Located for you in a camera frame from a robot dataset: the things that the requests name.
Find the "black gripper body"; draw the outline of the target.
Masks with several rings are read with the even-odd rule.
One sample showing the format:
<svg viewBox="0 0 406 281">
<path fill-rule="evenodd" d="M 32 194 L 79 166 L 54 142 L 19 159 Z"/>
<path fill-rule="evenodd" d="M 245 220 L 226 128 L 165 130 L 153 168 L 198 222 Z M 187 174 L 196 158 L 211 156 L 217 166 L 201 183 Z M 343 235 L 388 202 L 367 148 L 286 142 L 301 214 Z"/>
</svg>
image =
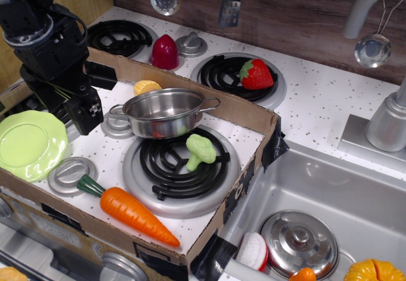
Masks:
<svg viewBox="0 0 406 281">
<path fill-rule="evenodd" d="M 112 67 L 88 61 L 89 51 L 76 20 L 46 17 L 27 22 L 13 38 L 13 50 L 23 63 L 20 73 L 49 111 L 64 107 L 71 116 L 100 116 L 96 88 L 112 89 Z"/>
</svg>

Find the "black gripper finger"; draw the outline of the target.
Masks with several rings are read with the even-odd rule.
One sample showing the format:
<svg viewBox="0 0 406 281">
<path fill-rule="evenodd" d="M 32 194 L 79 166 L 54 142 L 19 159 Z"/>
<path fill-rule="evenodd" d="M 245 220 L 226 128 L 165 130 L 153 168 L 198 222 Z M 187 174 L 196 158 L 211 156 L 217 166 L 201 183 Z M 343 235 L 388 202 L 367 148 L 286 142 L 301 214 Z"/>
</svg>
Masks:
<svg viewBox="0 0 406 281">
<path fill-rule="evenodd" d="M 90 102 L 71 98 L 63 106 L 81 135 L 88 135 L 103 122 L 102 103 L 99 98 L 92 98 Z"/>
</svg>

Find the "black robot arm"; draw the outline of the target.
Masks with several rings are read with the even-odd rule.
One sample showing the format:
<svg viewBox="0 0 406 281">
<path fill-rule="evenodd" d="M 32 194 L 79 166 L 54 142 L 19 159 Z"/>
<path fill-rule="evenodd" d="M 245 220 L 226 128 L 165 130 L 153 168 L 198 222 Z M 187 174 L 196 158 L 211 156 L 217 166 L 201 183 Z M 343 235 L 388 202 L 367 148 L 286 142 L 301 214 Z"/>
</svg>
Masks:
<svg viewBox="0 0 406 281">
<path fill-rule="evenodd" d="M 49 112 L 66 110 L 81 135 L 103 122 L 96 88 L 113 89 L 115 70 L 88 61 L 84 22 L 54 0 L 1 0 L 6 43 L 20 75 Z"/>
</svg>

